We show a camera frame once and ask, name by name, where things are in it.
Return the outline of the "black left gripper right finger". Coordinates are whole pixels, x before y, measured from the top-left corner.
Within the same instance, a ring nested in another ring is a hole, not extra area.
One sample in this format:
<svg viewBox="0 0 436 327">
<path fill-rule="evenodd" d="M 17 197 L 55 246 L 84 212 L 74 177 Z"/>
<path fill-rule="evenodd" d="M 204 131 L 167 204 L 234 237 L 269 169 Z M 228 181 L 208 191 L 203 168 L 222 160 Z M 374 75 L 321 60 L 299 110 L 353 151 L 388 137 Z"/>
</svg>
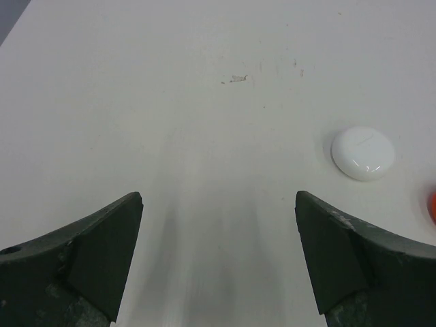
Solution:
<svg viewBox="0 0 436 327">
<path fill-rule="evenodd" d="M 435 247 L 296 194 L 317 310 L 328 326 L 434 326 Z"/>
</svg>

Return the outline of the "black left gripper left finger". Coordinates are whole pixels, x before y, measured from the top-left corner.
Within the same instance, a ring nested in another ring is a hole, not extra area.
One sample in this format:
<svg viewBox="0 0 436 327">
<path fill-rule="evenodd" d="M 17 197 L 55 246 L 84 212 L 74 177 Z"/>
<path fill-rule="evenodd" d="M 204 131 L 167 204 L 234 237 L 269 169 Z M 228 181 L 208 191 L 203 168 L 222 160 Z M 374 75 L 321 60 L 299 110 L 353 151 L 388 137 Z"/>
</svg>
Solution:
<svg viewBox="0 0 436 327">
<path fill-rule="evenodd" d="M 92 215 L 1 250 L 1 325 L 115 322 L 142 211 L 141 195 L 131 192 Z"/>
</svg>

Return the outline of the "white earbud charging case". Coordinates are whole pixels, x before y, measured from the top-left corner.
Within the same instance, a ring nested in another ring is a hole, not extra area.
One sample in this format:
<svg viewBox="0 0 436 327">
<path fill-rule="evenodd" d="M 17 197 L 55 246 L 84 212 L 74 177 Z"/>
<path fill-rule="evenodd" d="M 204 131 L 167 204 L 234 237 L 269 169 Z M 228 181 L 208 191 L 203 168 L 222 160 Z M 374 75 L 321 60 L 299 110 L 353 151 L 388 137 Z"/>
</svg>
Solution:
<svg viewBox="0 0 436 327">
<path fill-rule="evenodd" d="M 340 171 L 362 182 L 383 177 L 395 162 L 395 149 L 380 131 L 370 127 L 350 127 L 332 141 L 332 159 Z"/>
</svg>

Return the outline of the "orange earbud charging case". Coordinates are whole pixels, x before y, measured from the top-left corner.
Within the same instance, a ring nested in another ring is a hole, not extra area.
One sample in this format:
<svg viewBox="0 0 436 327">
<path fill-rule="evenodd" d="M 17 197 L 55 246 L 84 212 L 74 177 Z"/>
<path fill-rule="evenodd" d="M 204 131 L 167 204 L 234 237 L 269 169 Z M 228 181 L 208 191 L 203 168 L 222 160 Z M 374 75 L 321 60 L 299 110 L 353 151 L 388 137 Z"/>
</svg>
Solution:
<svg viewBox="0 0 436 327">
<path fill-rule="evenodd" d="M 434 224 L 436 224 L 436 192 L 429 195 L 427 201 L 427 209 L 429 216 Z"/>
</svg>

